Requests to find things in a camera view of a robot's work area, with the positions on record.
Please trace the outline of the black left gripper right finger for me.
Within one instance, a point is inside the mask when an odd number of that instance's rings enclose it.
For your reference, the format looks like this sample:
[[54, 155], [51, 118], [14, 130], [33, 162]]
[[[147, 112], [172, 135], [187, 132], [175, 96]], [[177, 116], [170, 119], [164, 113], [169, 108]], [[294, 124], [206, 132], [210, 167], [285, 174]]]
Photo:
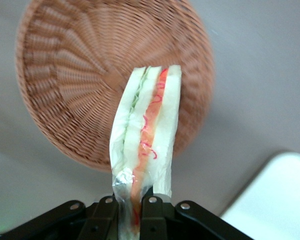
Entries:
[[199, 204], [184, 200], [173, 206], [158, 196], [142, 200], [141, 240], [250, 240], [251, 237]]

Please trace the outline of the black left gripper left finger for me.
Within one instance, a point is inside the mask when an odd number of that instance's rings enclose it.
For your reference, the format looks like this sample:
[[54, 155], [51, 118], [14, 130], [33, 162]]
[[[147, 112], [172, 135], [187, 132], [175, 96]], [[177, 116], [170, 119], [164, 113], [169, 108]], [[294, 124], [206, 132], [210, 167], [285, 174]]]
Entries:
[[117, 240], [118, 210], [113, 195], [90, 206], [70, 200], [0, 234], [0, 240]]

